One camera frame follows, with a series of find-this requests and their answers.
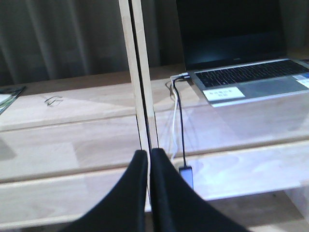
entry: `light wood surface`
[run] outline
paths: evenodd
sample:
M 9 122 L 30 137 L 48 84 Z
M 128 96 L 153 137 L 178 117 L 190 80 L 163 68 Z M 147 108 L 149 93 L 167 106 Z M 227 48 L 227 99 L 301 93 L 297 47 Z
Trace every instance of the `light wood surface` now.
M 169 85 L 169 78 L 152 81 L 159 146 L 171 154 L 174 101 L 167 88 Z M 177 82 L 177 88 L 183 105 L 188 155 L 309 138 L 308 93 L 213 108 L 190 81 Z M 179 120 L 176 125 L 177 135 L 180 135 Z
M 303 187 L 309 181 L 309 142 L 187 158 L 194 190 L 206 200 Z M 181 158 L 176 166 L 183 165 Z
M 306 232 L 309 225 L 283 191 L 211 201 L 210 204 L 252 232 Z M 153 232 L 152 215 L 145 214 L 146 232 Z M 24 229 L 57 232 L 66 224 Z
M 151 92 L 150 71 L 148 64 L 147 46 L 145 39 L 145 30 L 143 22 L 143 14 L 140 0 L 132 1 L 132 10 L 134 15 L 136 47 L 139 52 L 140 72 L 142 78 L 143 97 L 146 105 L 146 116 L 149 128 L 149 141 L 151 147 L 158 147 L 158 139 L 156 135 L 155 113 L 153 110 L 153 97 Z
M 119 0 L 119 8 L 121 14 L 121 21 L 124 30 L 124 38 L 126 42 L 126 54 L 128 58 L 128 64 L 130 69 L 131 83 L 133 86 L 136 117 L 138 122 L 138 130 L 140 133 L 140 144 L 143 150 L 150 153 L 148 145 L 148 133 L 144 115 L 143 96 L 141 90 L 141 76 L 138 69 L 138 60 L 136 54 L 136 46 L 133 37 L 133 27 L 131 23 L 130 8 L 127 0 Z
M 88 86 L 93 86 L 97 80 L 106 79 L 106 75 L 103 77 L 98 75 L 85 79 L 89 82 Z M 45 82 L 45 86 L 49 87 L 45 90 L 51 90 L 54 82 Z M 54 89 L 60 89 L 60 83 L 58 80 Z M 25 93 L 1 114 L 0 131 L 135 115 L 133 89 L 130 83 L 52 92 L 42 92 L 42 85 L 26 85 Z M 63 85 L 73 88 L 77 84 L 76 80 L 65 80 Z M 41 93 L 35 93 L 41 87 Z M 58 98 L 60 101 L 47 106 L 45 100 L 52 96 L 61 96 Z
M 135 116 L 0 132 L 0 183 L 126 167 L 137 149 Z
M 0 230 L 76 220 L 104 198 L 124 171 L 122 168 L 1 184 Z

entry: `gray curtain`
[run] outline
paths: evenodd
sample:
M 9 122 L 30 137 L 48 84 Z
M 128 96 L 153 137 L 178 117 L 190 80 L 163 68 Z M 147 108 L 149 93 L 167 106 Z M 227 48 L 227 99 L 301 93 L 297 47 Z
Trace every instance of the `gray curtain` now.
M 183 62 L 176 0 L 141 0 L 151 67 Z M 281 0 L 289 47 L 309 0 Z M 128 70 L 118 0 L 0 0 L 0 86 Z
M 128 70 L 116 0 L 0 0 L 0 86 Z

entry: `white cable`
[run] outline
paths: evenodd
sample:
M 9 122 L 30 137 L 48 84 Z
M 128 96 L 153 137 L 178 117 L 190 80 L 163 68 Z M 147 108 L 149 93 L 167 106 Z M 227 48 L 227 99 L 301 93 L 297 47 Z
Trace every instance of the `white cable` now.
M 171 81 L 171 86 L 172 86 L 172 92 L 174 94 L 174 98 L 175 98 L 175 104 L 174 104 L 174 113 L 173 113 L 173 121 L 172 121 L 172 129 L 171 129 L 171 138 L 172 138 L 172 141 L 173 141 L 173 152 L 172 152 L 172 156 L 171 156 L 171 161 L 174 160 L 177 152 L 178 152 L 178 144 L 177 144 L 177 136 L 176 136 L 176 133 L 175 133 L 175 122 L 176 122 L 176 113 L 177 113 L 177 106 L 178 106 L 178 97 L 177 97 L 177 94 L 175 92 L 175 89 L 173 87 L 173 78 L 177 78 L 177 76 L 171 76 L 170 77 L 170 81 Z

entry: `laptop keyboard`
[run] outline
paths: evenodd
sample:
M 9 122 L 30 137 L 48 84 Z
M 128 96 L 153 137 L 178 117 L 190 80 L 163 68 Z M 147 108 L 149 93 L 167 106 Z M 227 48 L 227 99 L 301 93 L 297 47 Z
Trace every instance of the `laptop keyboard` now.
M 304 66 L 291 60 L 283 60 L 237 68 L 197 72 L 196 75 L 205 87 L 214 87 L 307 72 L 309 72 L 309 69 Z

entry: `laptop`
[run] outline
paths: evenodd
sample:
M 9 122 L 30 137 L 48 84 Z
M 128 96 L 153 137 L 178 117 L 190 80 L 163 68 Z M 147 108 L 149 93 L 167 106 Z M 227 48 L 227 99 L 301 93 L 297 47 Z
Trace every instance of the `laptop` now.
M 309 91 L 309 65 L 287 59 L 279 0 L 177 0 L 186 70 L 224 106 Z

